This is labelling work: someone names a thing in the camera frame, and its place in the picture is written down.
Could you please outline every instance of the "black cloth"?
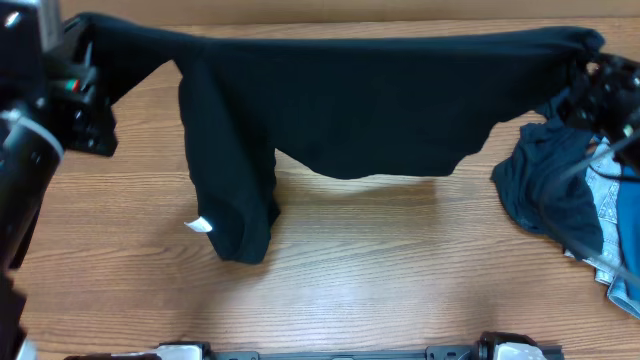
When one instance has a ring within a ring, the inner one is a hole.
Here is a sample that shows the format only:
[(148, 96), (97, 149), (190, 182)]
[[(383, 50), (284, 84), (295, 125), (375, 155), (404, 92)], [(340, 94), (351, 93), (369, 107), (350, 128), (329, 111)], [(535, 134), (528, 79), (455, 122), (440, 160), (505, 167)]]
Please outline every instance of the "black cloth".
[(449, 175), (491, 128), (567, 86), (603, 45), (590, 29), (482, 36), (245, 40), (99, 15), (94, 62), (114, 100), (159, 65), (179, 100), (200, 216), (223, 259), (260, 262), (278, 215), (274, 149), (338, 179)]
[[(520, 128), (520, 140), (513, 155), (493, 169), (491, 179), (502, 205), (518, 225), (534, 234), (550, 236), (581, 260), (581, 252), (550, 231), (538, 211), (547, 185), (585, 159), (593, 137), (591, 132), (564, 126), (555, 112), (563, 97), (561, 93), (538, 109), (548, 122)], [(563, 235), (601, 254), (604, 236), (585, 176), (586, 169), (553, 188), (545, 204), (545, 214)]]

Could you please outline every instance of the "black t-shirt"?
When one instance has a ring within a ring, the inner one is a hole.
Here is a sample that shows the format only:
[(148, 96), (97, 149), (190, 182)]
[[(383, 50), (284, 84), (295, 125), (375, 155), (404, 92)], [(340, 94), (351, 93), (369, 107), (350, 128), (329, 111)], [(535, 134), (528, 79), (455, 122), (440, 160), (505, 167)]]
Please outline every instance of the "black t-shirt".
[(445, 176), (491, 128), (569, 85), (594, 30), (349, 40), (194, 37), (86, 14), (117, 100), (161, 64), (179, 100), (199, 214), (223, 259), (260, 262), (278, 215), (274, 151), (338, 179)]

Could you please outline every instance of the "wooden surface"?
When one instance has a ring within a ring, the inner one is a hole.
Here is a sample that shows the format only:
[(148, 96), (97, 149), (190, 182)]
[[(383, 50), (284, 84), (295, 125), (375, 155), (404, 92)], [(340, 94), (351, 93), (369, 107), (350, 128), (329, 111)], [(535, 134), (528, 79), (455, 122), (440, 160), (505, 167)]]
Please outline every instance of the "wooden surface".
[[(640, 20), (562, 19), (207, 26), (238, 37), (385, 37), (594, 27), (640, 59)], [(23, 269), (24, 324), (44, 359), (169, 340), (263, 353), (421, 349), (483, 330), (565, 346), (569, 359), (637, 359), (640, 320), (605, 299), (593, 270), (505, 215), (489, 180), (527, 115), (497, 126), (447, 178), (339, 181), (278, 153), (283, 213), (259, 266), (223, 263), (196, 218), (173, 64), (116, 106), (113, 159), (68, 154)], [(438, 154), (424, 154), (425, 161)]]
[(640, 16), (637, 0), (60, 0), (147, 25)]

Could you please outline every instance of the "beige wall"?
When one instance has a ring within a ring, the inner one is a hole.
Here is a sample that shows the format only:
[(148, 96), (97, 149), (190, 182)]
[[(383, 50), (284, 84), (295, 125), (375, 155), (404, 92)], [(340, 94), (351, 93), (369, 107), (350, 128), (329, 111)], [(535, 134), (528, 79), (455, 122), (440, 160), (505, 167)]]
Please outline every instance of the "beige wall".
[(148, 25), (640, 16), (640, 0), (60, 0)]

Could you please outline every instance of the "clothing label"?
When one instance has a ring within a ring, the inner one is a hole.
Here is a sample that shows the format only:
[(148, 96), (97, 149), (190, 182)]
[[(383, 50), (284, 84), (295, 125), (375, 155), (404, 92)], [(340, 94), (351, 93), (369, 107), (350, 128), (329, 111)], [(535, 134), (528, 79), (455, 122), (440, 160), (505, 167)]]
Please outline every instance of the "clothing label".
[(198, 220), (196, 221), (193, 221), (190, 223), (184, 223), (184, 224), (190, 227), (191, 230), (195, 232), (209, 232), (213, 230), (213, 226), (211, 226), (211, 224), (209, 224), (209, 222), (205, 220), (202, 216), (200, 216), (200, 218), (198, 218)]

